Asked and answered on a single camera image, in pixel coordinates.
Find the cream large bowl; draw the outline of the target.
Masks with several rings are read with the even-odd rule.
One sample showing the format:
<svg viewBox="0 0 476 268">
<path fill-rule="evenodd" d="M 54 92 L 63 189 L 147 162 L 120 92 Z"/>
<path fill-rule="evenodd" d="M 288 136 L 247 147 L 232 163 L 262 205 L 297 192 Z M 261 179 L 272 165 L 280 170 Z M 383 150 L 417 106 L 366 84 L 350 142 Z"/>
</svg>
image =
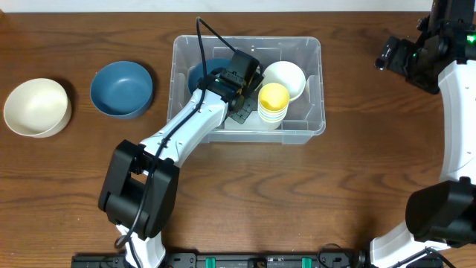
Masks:
<svg viewBox="0 0 476 268">
<path fill-rule="evenodd" d="M 66 90 L 57 81 L 36 78 L 20 84 L 8 95 L 3 115 L 14 133 L 47 138 L 66 127 L 72 105 Z"/>
</svg>

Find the cream plastic cup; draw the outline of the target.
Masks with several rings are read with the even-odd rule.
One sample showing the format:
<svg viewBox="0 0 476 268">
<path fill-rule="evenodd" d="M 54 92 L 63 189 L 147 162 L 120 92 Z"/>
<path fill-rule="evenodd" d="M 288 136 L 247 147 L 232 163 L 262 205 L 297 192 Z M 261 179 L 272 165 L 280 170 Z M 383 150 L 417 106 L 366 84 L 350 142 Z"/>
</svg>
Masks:
<svg viewBox="0 0 476 268">
<path fill-rule="evenodd" d="M 275 130 L 277 129 L 281 124 L 282 120 L 279 121 L 265 121 L 263 119 L 260 120 L 259 123 L 259 129 L 260 130 Z"/>
</svg>

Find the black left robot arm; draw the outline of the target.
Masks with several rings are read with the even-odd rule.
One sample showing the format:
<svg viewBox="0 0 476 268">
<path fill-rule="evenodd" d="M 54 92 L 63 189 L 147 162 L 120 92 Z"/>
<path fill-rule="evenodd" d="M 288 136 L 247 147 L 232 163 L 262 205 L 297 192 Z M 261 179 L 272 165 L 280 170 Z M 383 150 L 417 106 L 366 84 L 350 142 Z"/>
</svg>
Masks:
<svg viewBox="0 0 476 268">
<path fill-rule="evenodd" d="M 161 265 L 166 255 L 161 231 L 175 205 L 180 167 L 211 130 L 247 108 L 263 78 L 262 66 L 219 68 L 157 133 L 115 148 L 98 207 L 120 231 L 115 245 L 125 250 L 128 265 Z"/>
</svg>

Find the white small bowl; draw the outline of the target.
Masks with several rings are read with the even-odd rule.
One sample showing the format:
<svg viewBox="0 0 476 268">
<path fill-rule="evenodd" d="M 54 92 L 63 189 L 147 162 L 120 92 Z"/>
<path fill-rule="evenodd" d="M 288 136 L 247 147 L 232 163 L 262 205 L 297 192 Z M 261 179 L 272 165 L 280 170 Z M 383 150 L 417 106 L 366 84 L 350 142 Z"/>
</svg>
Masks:
<svg viewBox="0 0 476 268">
<path fill-rule="evenodd" d="M 263 75 L 263 85 L 279 83 L 285 86 L 291 102 L 297 100 L 305 89 L 306 78 L 303 70 L 289 61 L 272 63 L 265 69 Z"/>
</svg>

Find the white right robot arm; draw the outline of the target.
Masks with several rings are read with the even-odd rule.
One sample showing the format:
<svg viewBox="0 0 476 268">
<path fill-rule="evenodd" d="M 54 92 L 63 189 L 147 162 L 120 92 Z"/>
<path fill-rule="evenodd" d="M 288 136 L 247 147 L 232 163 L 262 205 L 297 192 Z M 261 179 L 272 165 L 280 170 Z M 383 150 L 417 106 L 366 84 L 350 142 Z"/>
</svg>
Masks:
<svg viewBox="0 0 476 268">
<path fill-rule="evenodd" d="M 416 42 L 390 37 L 374 66 L 441 95 L 443 166 L 412 193 L 405 220 L 371 240 L 360 267 L 449 267 L 443 250 L 475 243 L 475 0 L 434 0 Z"/>
</svg>

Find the orange-yellow plastic cup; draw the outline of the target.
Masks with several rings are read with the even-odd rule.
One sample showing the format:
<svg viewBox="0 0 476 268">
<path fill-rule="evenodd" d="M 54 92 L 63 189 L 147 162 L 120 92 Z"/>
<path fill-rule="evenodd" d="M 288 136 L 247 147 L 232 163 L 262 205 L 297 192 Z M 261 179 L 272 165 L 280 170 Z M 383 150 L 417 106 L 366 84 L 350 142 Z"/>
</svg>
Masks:
<svg viewBox="0 0 476 268">
<path fill-rule="evenodd" d="M 260 118 L 263 121 L 265 121 L 267 123 L 270 123 L 270 124 L 281 123 L 285 117 L 286 117 L 285 115 L 280 116 L 280 117 L 268 117 L 266 115 L 260 115 Z"/>
</svg>

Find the pink plastic cup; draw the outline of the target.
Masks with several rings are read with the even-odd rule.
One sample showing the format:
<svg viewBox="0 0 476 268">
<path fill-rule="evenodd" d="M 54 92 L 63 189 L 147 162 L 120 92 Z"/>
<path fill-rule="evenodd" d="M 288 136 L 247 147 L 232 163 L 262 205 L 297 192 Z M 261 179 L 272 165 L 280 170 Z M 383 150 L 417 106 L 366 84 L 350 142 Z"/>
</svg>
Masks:
<svg viewBox="0 0 476 268">
<path fill-rule="evenodd" d="M 280 109 L 280 110 L 277 110 L 277 111 L 272 111 L 272 110 L 266 109 L 263 106 L 258 107 L 258 111 L 261 112 L 263 115 L 266 115 L 268 117 L 280 117 L 280 116 L 286 115 L 287 110 L 288 110 L 287 106 Z"/>
</svg>

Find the dark blue bowl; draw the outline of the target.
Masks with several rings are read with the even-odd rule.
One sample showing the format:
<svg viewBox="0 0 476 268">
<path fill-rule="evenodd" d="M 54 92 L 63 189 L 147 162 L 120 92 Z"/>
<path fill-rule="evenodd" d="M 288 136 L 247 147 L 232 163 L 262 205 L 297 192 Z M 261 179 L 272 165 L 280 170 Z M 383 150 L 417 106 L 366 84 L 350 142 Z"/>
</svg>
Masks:
<svg viewBox="0 0 476 268">
<path fill-rule="evenodd" d="M 212 74 L 214 77 L 218 77 L 223 68 L 226 68 L 230 63 L 230 59 L 226 58 L 215 58 L 211 60 L 206 60 L 206 69 L 208 74 Z M 203 66 L 202 63 L 192 67 L 188 74 L 187 86 L 190 94 L 197 89 L 197 85 L 200 80 L 204 77 L 203 75 Z"/>
<path fill-rule="evenodd" d="M 131 61 L 110 63 L 99 70 L 90 86 L 93 105 L 103 114 L 133 119 L 150 107 L 154 95 L 151 74 Z"/>
</svg>

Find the light blue plastic cup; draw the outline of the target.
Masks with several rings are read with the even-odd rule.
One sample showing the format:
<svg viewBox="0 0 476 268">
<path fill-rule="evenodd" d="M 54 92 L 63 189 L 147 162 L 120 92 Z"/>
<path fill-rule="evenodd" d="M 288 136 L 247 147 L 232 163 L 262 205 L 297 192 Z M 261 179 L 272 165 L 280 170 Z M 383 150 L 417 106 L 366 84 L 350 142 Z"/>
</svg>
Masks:
<svg viewBox="0 0 476 268">
<path fill-rule="evenodd" d="M 268 113 L 264 111 L 259 111 L 258 113 L 264 121 L 282 121 L 287 114 L 286 111 L 281 113 Z"/>
</svg>

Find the yellow plastic cup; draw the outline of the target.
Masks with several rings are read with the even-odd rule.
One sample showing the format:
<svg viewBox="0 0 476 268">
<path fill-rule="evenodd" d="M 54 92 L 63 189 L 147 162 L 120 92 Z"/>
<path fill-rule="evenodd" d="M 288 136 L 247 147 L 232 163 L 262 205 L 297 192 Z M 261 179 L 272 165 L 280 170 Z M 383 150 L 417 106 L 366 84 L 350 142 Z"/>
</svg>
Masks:
<svg viewBox="0 0 476 268">
<path fill-rule="evenodd" d="M 288 89 L 279 83 L 264 85 L 258 94 L 259 105 L 272 112 L 278 112 L 289 105 L 290 95 Z"/>
</svg>

